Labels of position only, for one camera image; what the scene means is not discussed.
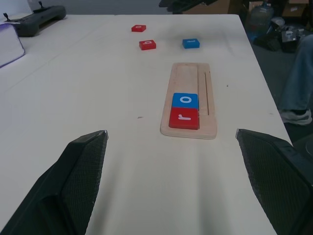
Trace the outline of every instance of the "sneaker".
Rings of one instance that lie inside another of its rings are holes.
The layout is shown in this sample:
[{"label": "sneaker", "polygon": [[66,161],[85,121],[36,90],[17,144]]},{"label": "sneaker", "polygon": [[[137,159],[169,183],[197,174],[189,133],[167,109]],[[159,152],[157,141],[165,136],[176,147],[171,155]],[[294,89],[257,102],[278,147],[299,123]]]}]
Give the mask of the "sneaker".
[{"label": "sneaker", "polygon": [[279,110],[283,123],[291,123],[296,125],[309,125],[312,122],[311,110],[308,109],[305,114],[297,115],[290,110]]}]

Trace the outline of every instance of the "person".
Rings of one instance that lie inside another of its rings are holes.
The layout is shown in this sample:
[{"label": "person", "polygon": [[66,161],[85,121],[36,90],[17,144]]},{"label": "person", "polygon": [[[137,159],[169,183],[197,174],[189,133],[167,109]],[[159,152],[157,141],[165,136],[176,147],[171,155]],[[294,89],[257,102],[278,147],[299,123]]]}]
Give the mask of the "person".
[{"label": "person", "polygon": [[313,92],[313,35],[300,42],[287,78],[278,110],[284,123],[308,125],[312,122],[309,101]]}]

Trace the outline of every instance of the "jeans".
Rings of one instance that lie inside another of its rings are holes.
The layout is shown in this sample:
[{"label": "jeans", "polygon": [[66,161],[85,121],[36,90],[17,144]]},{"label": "jeans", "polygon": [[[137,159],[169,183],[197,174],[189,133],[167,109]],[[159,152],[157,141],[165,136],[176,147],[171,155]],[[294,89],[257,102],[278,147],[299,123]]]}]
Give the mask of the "jeans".
[{"label": "jeans", "polygon": [[313,35],[305,37],[278,105],[279,110],[306,110],[313,92]]}]

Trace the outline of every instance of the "wooden tray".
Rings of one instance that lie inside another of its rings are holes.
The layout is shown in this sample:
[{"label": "wooden tray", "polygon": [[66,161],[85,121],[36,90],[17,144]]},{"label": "wooden tray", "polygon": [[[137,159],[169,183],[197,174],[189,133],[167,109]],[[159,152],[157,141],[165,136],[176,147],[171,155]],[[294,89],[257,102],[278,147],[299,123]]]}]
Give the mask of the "wooden tray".
[{"label": "wooden tray", "polygon": [[[199,129],[177,129],[169,127],[174,93],[195,93],[199,97]],[[217,134],[210,67],[200,63],[175,63],[168,84],[161,133],[167,136],[214,139]]]}]

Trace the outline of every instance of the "black device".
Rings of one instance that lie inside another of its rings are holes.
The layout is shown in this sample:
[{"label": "black device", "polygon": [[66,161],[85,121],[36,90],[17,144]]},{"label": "black device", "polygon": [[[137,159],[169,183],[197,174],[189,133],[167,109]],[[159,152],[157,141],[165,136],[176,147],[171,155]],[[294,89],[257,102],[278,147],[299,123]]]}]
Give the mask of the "black device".
[{"label": "black device", "polygon": [[70,142],[34,184],[0,235],[84,235],[99,191],[108,134]]},{"label": "black device", "polygon": [[187,11],[200,3],[210,5],[216,1],[217,0],[161,0],[159,7],[167,7],[167,11],[173,14],[182,14],[183,11]]},{"label": "black device", "polygon": [[278,235],[313,234],[313,159],[287,141],[239,129],[254,194]]},{"label": "black device", "polygon": [[39,4],[41,8],[20,19],[10,20],[6,13],[3,14],[7,19],[5,22],[14,26],[19,37],[32,37],[36,35],[41,25],[50,20],[61,20],[67,15],[63,6],[43,7],[41,1]]}]

